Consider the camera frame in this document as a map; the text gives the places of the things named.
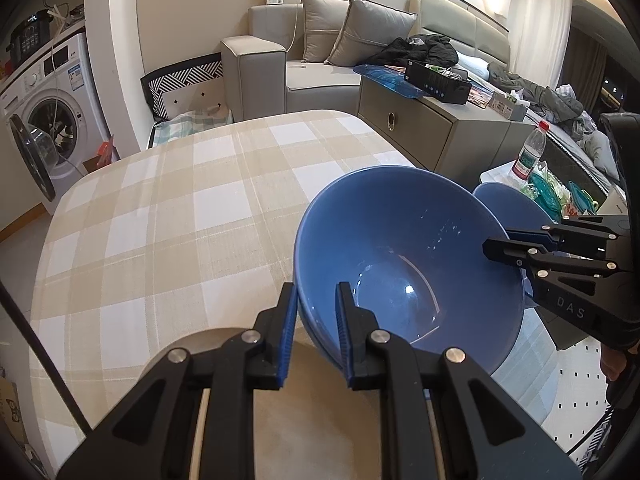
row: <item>human hand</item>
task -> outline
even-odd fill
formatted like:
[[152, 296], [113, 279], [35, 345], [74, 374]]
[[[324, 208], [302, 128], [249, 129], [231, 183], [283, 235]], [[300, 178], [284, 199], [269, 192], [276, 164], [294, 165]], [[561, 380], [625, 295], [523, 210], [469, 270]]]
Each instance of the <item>human hand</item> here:
[[[638, 354], [640, 343], [629, 350], [631, 354]], [[609, 381], [617, 381], [625, 371], [626, 356], [624, 352], [612, 350], [608, 346], [600, 345], [600, 370]]]

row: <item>brown curtain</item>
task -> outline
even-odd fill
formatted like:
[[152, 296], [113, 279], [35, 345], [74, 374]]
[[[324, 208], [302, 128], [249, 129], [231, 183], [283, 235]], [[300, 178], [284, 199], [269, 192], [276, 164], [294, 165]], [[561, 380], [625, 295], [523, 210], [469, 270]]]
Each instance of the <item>brown curtain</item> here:
[[590, 114], [602, 88], [606, 64], [607, 49], [583, 31], [571, 27], [560, 81], [574, 88], [578, 101]]

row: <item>bottle label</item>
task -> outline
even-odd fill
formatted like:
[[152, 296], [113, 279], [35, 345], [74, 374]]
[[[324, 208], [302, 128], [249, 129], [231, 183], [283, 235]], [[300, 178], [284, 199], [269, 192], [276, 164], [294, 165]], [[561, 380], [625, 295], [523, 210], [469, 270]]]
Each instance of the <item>bottle label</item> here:
[[531, 173], [531, 170], [533, 170], [537, 161], [538, 157], [531, 153], [525, 146], [520, 152], [518, 160], [516, 160], [513, 165], [513, 173], [522, 180], [527, 180], [529, 178], [529, 173]]

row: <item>plastic bottle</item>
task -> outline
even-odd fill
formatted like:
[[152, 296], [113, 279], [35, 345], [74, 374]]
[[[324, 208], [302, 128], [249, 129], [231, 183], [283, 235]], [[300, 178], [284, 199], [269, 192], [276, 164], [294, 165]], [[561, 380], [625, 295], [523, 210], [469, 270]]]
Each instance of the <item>plastic bottle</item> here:
[[514, 184], [522, 186], [529, 179], [531, 171], [536, 167], [540, 157], [545, 152], [546, 133], [548, 131], [549, 124], [545, 121], [540, 121], [540, 125], [524, 141], [520, 155], [509, 172]]

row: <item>metal screw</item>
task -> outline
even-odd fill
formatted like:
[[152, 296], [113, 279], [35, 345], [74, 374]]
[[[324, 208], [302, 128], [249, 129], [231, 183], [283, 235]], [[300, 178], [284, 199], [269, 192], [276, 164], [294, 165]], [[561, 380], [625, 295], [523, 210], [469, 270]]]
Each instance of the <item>metal screw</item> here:
[[452, 363], [461, 363], [466, 358], [466, 354], [460, 348], [449, 348], [445, 355]]
[[391, 334], [386, 330], [374, 330], [369, 337], [374, 343], [388, 343], [391, 339]]
[[187, 351], [184, 348], [174, 348], [167, 354], [166, 357], [172, 363], [178, 364], [183, 362], [187, 358]]
[[254, 344], [260, 341], [262, 335], [257, 330], [245, 330], [242, 332], [242, 341], [249, 344]]

